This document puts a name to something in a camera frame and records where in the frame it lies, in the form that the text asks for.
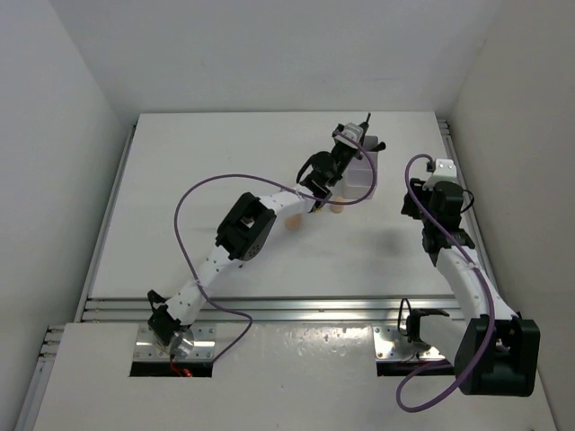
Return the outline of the beige makeup sponge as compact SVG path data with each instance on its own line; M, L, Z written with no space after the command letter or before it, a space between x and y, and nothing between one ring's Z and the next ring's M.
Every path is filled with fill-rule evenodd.
M343 212L345 208L346 200L342 197L337 197L334 199L334 202L331 204L331 211L334 214L340 214Z
M286 222L286 228L292 231L297 231L301 228L303 223L303 218L301 215L293 215L289 217Z

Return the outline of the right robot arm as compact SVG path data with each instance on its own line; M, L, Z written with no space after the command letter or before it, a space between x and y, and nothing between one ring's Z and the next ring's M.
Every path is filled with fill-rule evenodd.
M436 348L463 394L528 397L535 388L541 333L505 303L479 264L461 226L464 193L449 180L408 182L401 212L422 221L423 250L448 282L464 323L439 308L413 308L404 335L414 345Z

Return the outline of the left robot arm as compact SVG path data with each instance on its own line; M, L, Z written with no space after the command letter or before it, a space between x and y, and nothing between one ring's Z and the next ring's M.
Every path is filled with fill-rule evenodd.
M174 211L173 228L190 268L192 280L169 299L163 298L154 290L147 294L152 307L148 328L161 346L171 347L197 319L205 303L219 311L243 317L248 320L247 326L252 326L252 316L215 303L210 298L208 288L230 268L240 268L245 262L255 258L262 251L278 219L312 214L327 204L333 204L335 200L332 198L332 187L343 179L351 161L367 158L364 147L366 133L363 124L339 124L332 132L333 149L310 156L298 172L296 185L292 188L254 175L238 174L238 179L264 181L280 188L280 191L261 197L251 192L243 193L218 226L214 247L200 268L194 268L180 234L181 207L191 192L200 186L233 176L222 174L202 180L184 193Z

